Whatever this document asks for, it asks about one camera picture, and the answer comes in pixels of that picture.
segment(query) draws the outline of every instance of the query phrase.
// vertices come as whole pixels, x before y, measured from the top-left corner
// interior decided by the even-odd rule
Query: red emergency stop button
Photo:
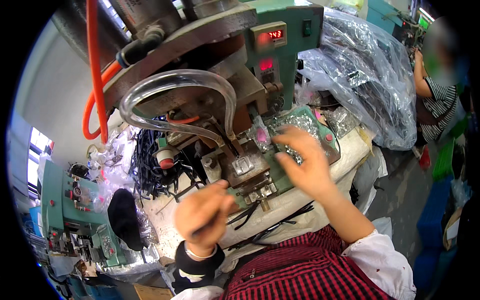
[[[162,169],[170,169],[171,167],[173,167],[173,159],[171,158],[165,158],[164,160],[162,160],[160,162],[160,167]]]

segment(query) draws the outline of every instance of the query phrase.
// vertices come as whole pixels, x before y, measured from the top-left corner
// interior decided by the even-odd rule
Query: pink tag
[[[259,142],[266,142],[267,141],[267,135],[265,134],[265,132],[262,128],[257,128],[257,141],[259,141]]]
[[[320,119],[322,117],[322,115],[317,110],[315,110],[315,117],[317,119]]]

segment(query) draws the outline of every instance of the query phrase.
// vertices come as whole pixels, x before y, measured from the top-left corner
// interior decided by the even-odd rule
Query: red digital display
[[[272,39],[283,37],[283,30],[276,30],[268,33]]]
[[[258,66],[260,67],[261,71],[270,69],[271,67],[273,67],[273,58],[266,58],[266,59],[260,60],[260,62],[258,63]]]

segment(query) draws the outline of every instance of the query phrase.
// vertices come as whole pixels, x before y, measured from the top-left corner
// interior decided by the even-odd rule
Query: clear plastic tube
[[[225,142],[222,137],[210,130],[186,125],[176,124],[157,120],[151,120],[137,116],[133,108],[145,98],[157,93],[177,87],[201,86],[218,91],[225,98],[225,132],[230,140],[235,140],[233,132],[233,115],[237,104],[237,95],[232,85],[223,77],[203,70],[180,69],[159,73],[150,76],[135,86],[120,102],[120,115],[130,125],[160,131],[183,132],[196,134],[214,140],[222,147]]]

